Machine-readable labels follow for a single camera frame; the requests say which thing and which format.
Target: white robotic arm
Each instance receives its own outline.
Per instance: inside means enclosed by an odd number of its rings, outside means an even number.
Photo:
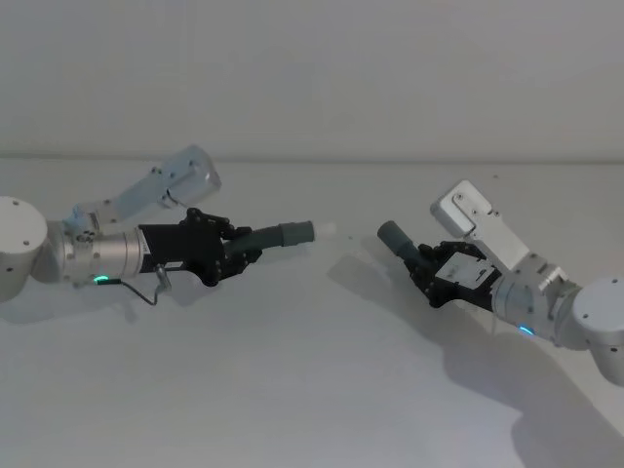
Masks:
[[[558,265],[532,252],[467,180],[431,207],[453,237],[436,248],[414,247],[393,222],[381,240],[406,263],[433,307],[463,299],[522,332],[573,350],[588,349],[601,374],[624,386],[624,278],[581,288]]]
[[[117,197],[76,205],[62,221],[46,221],[31,205],[0,197],[0,302],[15,297],[29,275],[42,283],[124,285],[156,273],[159,292],[167,272],[187,270],[206,286],[240,274],[263,249],[311,242],[310,221],[252,231],[188,206],[221,186],[209,155],[190,146]],[[187,208],[180,224],[137,225],[164,209]]]

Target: black cable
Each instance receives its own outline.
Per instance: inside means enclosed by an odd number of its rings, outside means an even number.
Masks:
[[[158,304],[158,290],[156,290],[154,292],[154,300],[149,300],[149,298],[145,297],[137,288],[135,288],[134,286],[126,283],[125,281],[119,280],[119,279],[115,279],[115,280],[99,280],[99,281],[96,282],[96,284],[98,286],[109,286],[109,285],[125,286],[130,291],[132,291],[134,294],[136,294],[138,297],[140,297],[145,302],[147,302],[149,305],[155,306],[156,304]]]

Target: blue led light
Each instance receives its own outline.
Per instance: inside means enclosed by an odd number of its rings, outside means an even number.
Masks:
[[[525,327],[524,325],[520,325],[518,327],[518,330],[520,330],[521,332],[526,333],[526,334],[531,334],[531,335],[535,334],[535,331],[533,331],[529,327]]]

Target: white table surface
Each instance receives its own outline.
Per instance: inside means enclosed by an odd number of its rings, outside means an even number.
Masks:
[[[61,218],[149,167],[0,160],[0,193]],[[0,466],[624,466],[624,388],[588,353],[429,309],[374,237],[395,219],[416,242],[446,239],[429,205],[467,177],[577,282],[621,274],[624,166],[218,169],[203,210],[253,227],[333,220],[337,236],[267,252],[213,290],[176,274],[156,308],[29,282],[0,305]]]

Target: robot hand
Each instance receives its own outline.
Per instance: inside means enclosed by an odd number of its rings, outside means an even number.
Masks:
[[[556,346],[589,348],[604,378],[624,386],[624,314],[618,311],[624,278],[585,288],[572,283],[561,267],[530,251],[467,180],[431,213],[461,241],[417,248],[394,221],[377,236],[404,261],[432,307],[465,300]]]
[[[171,288],[169,271],[186,270],[213,287],[241,274],[262,250],[312,242],[310,221],[253,231],[225,217],[187,208],[179,224],[136,223],[158,210],[187,207],[217,191],[219,176],[201,148],[190,146],[115,198],[77,205],[72,216],[46,221],[31,205],[0,197],[0,302],[32,275],[42,283],[123,285],[152,305]],[[123,280],[156,273],[149,300]]]

